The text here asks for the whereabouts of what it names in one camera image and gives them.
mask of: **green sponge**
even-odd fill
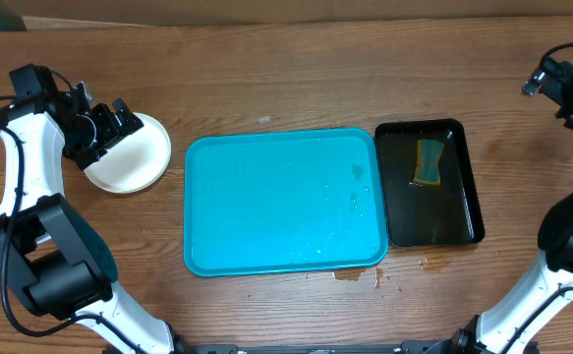
[[[417,166],[413,182],[421,185],[440,186],[439,159],[443,152],[443,143],[432,139],[417,141]]]

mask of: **turquoise tray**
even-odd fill
[[[386,230],[363,130],[208,137],[186,153],[184,260],[197,275],[372,266]]]

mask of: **brown wall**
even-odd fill
[[[22,16],[154,26],[573,15],[573,0],[7,0]]]

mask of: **tray rim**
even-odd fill
[[[231,139],[253,139],[253,138],[263,138],[262,141],[270,141],[274,139],[275,136],[294,136],[297,140],[308,140],[310,135],[317,134],[328,134],[327,137],[323,138],[340,138],[340,137],[353,137],[361,139],[366,146],[367,152],[369,154],[371,176],[372,176],[372,192],[377,193],[377,198],[374,198],[375,204],[375,214],[378,219],[378,236],[380,240],[380,248],[378,252],[375,253],[366,262],[362,260],[355,260],[355,262],[348,265],[332,265],[332,266],[294,266],[288,267],[288,265],[281,265],[278,267],[271,267],[265,270],[252,270],[249,268],[220,268],[217,270],[204,269],[198,266],[189,255],[189,251],[192,250],[192,237],[186,237],[191,232],[192,223],[189,221],[189,202],[192,198],[192,183],[188,182],[188,176],[190,171],[192,171],[192,160],[196,152],[204,147],[206,144],[214,140],[231,140]],[[382,192],[382,181],[379,174],[379,166],[377,161],[377,152],[375,149],[375,142],[373,136],[362,128],[358,127],[336,127],[336,128],[319,128],[319,129],[307,129],[307,130],[297,130],[297,131],[284,131],[284,132],[267,132],[267,133],[244,133],[244,134],[232,134],[224,136],[205,136],[198,138],[190,144],[186,150],[186,160],[184,165],[184,227],[183,227],[183,253],[184,253],[184,263],[186,267],[195,275],[201,277],[215,277],[215,276],[231,276],[231,275],[254,275],[254,274],[267,274],[267,273],[286,273],[294,271],[319,271],[319,270],[332,270],[332,269],[343,269],[351,267],[363,267],[363,266],[374,266],[379,264],[388,253],[390,247],[390,239],[388,235],[388,226],[386,220],[386,211],[384,206],[384,195]]]
[[[472,224],[474,237],[470,242],[457,242],[457,243],[440,243],[440,244],[427,244],[427,245],[400,245],[393,242],[393,233],[390,230],[388,215],[386,212],[386,196],[382,193],[384,199],[384,214],[386,216],[386,224],[389,241],[397,247],[432,247],[432,246],[458,246],[458,245],[474,245],[485,239],[485,223],[483,221],[483,214],[481,213],[481,205],[476,189],[476,182],[474,181],[474,172],[472,170],[472,162],[470,159],[470,150],[467,146],[467,139],[465,137],[465,128],[463,124],[454,118],[442,118],[420,121],[402,121],[402,122],[388,122],[382,123],[375,127],[375,155],[377,153],[377,139],[382,135],[394,133],[429,133],[439,132],[441,130],[452,130],[456,136],[454,144],[456,146],[457,157],[459,161],[459,168],[461,170],[461,182],[463,183],[463,190],[465,191],[465,199],[468,205],[470,214],[470,222]],[[381,168],[379,168],[380,161],[378,158],[378,171],[380,171],[380,183],[383,180],[381,175]]]

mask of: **wooden table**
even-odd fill
[[[544,214],[573,191],[573,133],[521,85],[573,17],[0,33],[0,94],[27,63],[122,97],[168,129],[173,157],[146,192],[116,196],[64,160],[66,196],[109,244],[125,288],[192,343],[398,343],[448,337],[493,306],[537,254]],[[573,51],[559,57],[573,60]],[[478,247],[391,249],[358,281],[330,271],[203,279],[183,262],[184,153],[206,135],[454,117],[466,129],[487,236]],[[0,142],[0,201],[4,149]],[[17,315],[36,328],[20,305]],[[538,336],[573,353],[573,305]],[[0,352],[98,353],[74,326],[15,333]]]

